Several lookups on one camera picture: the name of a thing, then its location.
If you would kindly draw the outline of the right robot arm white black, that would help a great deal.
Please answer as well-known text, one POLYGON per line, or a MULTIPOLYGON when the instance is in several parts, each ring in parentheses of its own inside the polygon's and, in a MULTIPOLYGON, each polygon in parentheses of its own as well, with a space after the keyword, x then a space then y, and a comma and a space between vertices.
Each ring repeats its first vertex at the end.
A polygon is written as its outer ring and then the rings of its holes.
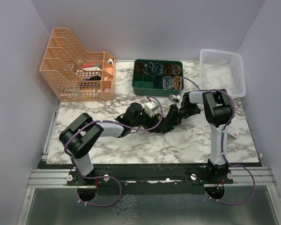
POLYGON ((207 161, 206 179, 210 183, 217 183, 223 174, 228 173, 227 129, 235 114, 233 100, 225 89, 186 92, 180 108, 171 105, 156 132, 165 134, 180 125, 182 119, 200 114, 198 104, 203 105, 205 118, 211 129, 211 151, 207 161))

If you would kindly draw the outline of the black floral necktie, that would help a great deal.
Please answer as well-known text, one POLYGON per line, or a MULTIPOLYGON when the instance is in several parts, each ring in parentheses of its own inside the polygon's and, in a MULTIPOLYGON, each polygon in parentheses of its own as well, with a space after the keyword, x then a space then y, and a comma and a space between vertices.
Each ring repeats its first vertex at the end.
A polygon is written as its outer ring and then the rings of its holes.
POLYGON ((177 121, 175 119, 163 118, 162 122, 158 125, 154 132, 165 134, 172 131, 176 125, 177 121))

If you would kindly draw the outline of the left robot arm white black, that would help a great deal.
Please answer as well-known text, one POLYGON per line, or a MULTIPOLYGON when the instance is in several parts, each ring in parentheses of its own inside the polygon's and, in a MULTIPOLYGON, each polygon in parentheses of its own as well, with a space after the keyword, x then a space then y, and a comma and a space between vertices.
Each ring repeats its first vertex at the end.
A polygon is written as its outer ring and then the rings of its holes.
POLYGON ((145 106, 133 102, 124 114, 114 120, 96 120, 87 113, 77 117, 60 133, 59 140, 79 172, 78 180, 84 185, 93 182, 94 166, 89 151, 100 137, 122 138, 132 130, 154 132, 164 121, 163 111, 155 113, 158 108, 160 106, 156 101, 145 106))

